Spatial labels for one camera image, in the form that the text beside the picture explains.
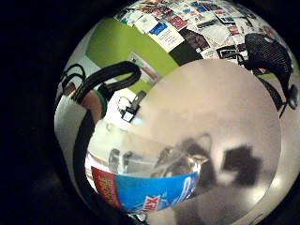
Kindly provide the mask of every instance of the bottle label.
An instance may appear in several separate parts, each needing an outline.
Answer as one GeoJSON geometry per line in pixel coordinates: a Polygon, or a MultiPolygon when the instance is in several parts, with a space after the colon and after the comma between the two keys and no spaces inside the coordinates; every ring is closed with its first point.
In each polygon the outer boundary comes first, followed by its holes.
{"type": "Polygon", "coordinates": [[[143,178],[104,172],[92,167],[98,194],[110,205],[128,213],[162,210],[185,200],[193,191],[198,174],[143,178]]]}

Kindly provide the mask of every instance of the green wall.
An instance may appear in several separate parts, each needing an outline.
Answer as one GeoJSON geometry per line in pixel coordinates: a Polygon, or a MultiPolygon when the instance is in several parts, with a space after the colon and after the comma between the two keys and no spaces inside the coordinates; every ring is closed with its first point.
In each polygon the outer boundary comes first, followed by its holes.
{"type": "MultiPolygon", "coordinates": [[[[165,76],[179,66],[149,36],[141,34],[136,28],[120,23],[116,19],[102,20],[91,36],[86,55],[99,67],[128,60],[134,51],[144,59],[160,76],[165,76]]],[[[151,85],[139,80],[130,89],[134,93],[149,91],[151,85]]]]}

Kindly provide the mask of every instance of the clear plastic bottle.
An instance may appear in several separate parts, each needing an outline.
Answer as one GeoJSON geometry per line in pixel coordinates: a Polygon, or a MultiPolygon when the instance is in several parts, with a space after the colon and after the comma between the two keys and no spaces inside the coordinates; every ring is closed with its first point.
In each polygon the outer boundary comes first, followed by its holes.
{"type": "Polygon", "coordinates": [[[166,146],[104,122],[86,155],[86,176],[97,193],[127,213],[164,209],[187,199],[207,157],[190,142],[166,146]]]}

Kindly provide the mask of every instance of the black office chair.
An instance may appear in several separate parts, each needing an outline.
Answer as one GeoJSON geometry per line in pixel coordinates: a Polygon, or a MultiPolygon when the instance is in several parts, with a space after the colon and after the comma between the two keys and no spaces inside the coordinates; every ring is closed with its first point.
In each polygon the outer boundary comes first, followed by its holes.
{"type": "Polygon", "coordinates": [[[260,77],[258,79],[268,90],[277,110],[279,111],[284,106],[280,117],[284,113],[287,104],[295,110],[298,105],[298,89],[294,84],[289,88],[289,80],[293,69],[292,60],[287,50],[269,36],[255,33],[245,35],[245,44],[248,55],[247,61],[239,53],[231,53],[231,56],[236,55],[239,65],[244,65],[246,69],[267,68],[275,74],[286,98],[285,102],[283,102],[274,86],[260,77]]]}

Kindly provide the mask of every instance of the chair backrest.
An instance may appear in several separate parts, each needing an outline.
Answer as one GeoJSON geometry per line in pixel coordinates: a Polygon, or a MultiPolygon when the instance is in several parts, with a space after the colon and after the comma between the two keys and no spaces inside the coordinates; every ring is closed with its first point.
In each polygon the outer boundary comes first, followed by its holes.
{"type": "Polygon", "coordinates": [[[267,68],[279,80],[284,96],[289,96],[289,79],[292,73],[292,60],[287,50],[276,40],[261,34],[247,34],[245,44],[248,60],[245,68],[267,68]]]}

